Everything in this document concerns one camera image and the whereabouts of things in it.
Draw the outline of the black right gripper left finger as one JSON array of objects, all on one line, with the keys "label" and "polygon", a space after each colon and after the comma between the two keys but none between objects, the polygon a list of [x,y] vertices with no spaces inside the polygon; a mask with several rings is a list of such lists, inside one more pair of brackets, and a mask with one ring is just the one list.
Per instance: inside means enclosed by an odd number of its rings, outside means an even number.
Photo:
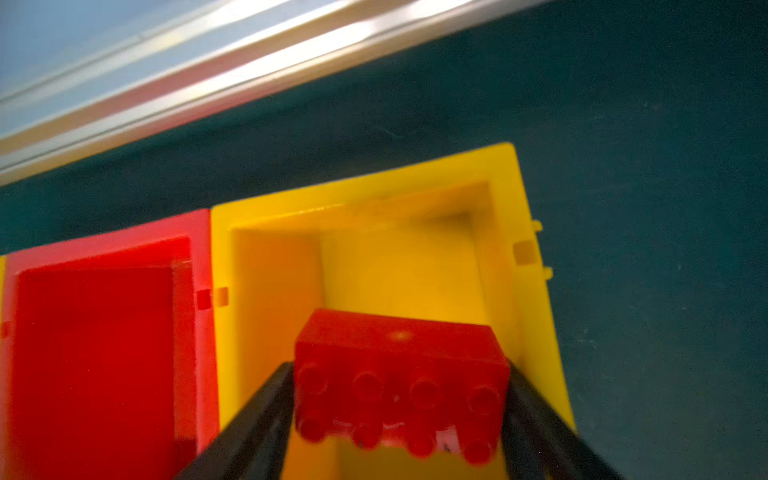
[{"label": "black right gripper left finger", "polygon": [[282,363],[178,479],[279,479],[294,413],[294,364]]}]

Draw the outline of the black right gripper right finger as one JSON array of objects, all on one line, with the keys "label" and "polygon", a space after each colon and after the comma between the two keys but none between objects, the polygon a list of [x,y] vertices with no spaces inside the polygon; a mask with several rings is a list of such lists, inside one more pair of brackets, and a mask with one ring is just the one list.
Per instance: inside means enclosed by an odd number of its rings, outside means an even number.
[{"label": "black right gripper right finger", "polygon": [[510,367],[501,443],[510,479],[621,478],[515,366]]}]

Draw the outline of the red lego brick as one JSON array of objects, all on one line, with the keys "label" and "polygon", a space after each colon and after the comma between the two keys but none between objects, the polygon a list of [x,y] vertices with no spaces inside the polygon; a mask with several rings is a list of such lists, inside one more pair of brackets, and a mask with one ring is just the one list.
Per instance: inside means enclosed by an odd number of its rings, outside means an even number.
[{"label": "red lego brick", "polygon": [[307,442],[438,451],[489,463],[510,364],[487,325],[318,309],[295,342],[295,425]]}]

